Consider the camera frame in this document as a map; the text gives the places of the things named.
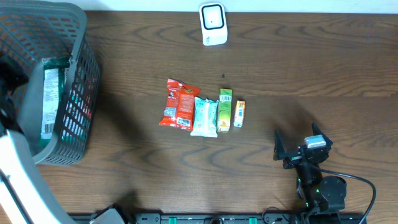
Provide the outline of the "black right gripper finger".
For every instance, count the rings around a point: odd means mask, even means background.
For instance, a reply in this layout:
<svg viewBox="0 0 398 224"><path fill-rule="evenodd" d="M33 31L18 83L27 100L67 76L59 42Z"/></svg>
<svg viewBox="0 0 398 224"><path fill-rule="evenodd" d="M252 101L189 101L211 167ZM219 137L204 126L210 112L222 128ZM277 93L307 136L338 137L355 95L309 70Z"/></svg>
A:
<svg viewBox="0 0 398 224"><path fill-rule="evenodd" d="M314 136L321 135L325 140L327 146L333 145L333 141L320 130L316 123L312 123L312 132Z"/></svg>
<svg viewBox="0 0 398 224"><path fill-rule="evenodd" d="M275 135L274 138L275 144L274 144L273 160L275 161L283 160L285 157L285 149L283 147L282 140L277 130L274 131L274 135Z"/></svg>

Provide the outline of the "small orange candy box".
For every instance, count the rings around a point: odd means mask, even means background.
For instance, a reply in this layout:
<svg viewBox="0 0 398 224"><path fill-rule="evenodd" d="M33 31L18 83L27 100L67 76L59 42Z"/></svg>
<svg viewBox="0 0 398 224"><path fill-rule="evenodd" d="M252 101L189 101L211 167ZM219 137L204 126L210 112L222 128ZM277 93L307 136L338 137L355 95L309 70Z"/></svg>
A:
<svg viewBox="0 0 398 224"><path fill-rule="evenodd" d="M243 100L238 100L236 102L235 112L234 112L234 127L241 128L243 126L244 115L246 110L246 102Z"/></svg>

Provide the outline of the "green snack box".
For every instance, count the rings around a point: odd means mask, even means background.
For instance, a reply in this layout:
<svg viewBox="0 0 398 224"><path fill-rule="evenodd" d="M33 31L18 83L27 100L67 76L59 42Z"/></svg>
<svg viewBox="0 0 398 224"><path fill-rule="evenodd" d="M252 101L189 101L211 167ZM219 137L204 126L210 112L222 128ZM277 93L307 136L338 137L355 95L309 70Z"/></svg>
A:
<svg viewBox="0 0 398 224"><path fill-rule="evenodd" d="M231 89L220 89L217 117L217 131L219 133L227 133L230 129L232 95Z"/></svg>

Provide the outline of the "white teal wipes packet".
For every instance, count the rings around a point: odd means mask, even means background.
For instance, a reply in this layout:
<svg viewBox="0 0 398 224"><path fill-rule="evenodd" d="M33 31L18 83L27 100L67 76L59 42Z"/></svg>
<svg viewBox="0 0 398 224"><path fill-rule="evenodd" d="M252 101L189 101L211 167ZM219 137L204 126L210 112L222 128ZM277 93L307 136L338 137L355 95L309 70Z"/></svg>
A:
<svg viewBox="0 0 398 224"><path fill-rule="evenodd" d="M195 97L195 117L191 136L217 138L216 117L219 101Z"/></svg>

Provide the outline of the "red snack packet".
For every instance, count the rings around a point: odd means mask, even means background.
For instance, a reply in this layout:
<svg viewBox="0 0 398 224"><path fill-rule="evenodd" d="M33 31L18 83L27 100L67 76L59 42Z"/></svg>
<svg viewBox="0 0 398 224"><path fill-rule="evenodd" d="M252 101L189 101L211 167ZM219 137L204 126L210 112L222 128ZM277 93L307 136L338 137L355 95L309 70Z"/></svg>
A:
<svg viewBox="0 0 398 224"><path fill-rule="evenodd" d="M200 88L178 80L168 79L167 91L168 97L164 117L159 124L192 131L195 98L199 95Z"/></svg>

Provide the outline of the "green white 3M packet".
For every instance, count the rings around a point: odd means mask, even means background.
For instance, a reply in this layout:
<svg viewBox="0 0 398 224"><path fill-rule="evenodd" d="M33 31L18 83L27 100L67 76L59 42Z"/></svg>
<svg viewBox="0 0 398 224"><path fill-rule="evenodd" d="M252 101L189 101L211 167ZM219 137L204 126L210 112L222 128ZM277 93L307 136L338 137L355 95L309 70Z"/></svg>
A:
<svg viewBox="0 0 398 224"><path fill-rule="evenodd" d="M45 58L42 122L40 126L39 146L46 147L50 142L55 126L58 104L66 84L70 62L68 57Z"/></svg>

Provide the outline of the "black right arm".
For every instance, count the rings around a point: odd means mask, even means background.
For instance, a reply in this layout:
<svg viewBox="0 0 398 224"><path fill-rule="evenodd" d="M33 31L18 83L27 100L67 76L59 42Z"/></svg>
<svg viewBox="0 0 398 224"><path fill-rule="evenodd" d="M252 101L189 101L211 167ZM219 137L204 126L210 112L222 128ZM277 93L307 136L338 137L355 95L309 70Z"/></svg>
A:
<svg viewBox="0 0 398 224"><path fill-rule="evenodd" d="M345 208L347 183L335 175L322 176L319 164L328 159L333 142L315 123L312 132L295 152L287 152L275 132L273 160L283 161L284 169L296 170L297 194L306 203L306 209L292 215L289 223L338 223L338 212Z"/></svg>

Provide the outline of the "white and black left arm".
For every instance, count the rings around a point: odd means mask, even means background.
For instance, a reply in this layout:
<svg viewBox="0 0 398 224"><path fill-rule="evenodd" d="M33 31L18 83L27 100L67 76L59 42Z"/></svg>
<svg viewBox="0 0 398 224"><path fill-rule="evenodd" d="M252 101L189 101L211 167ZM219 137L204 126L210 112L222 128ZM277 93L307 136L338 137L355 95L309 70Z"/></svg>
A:
<svg viewBox="0 0 398 224"><path fill-rule="evenodd" d="M29 81L18 63L1 53L1 206L12 223L129 223L117 206L70 216L57 202L30 154L10 95Z"/></svg>

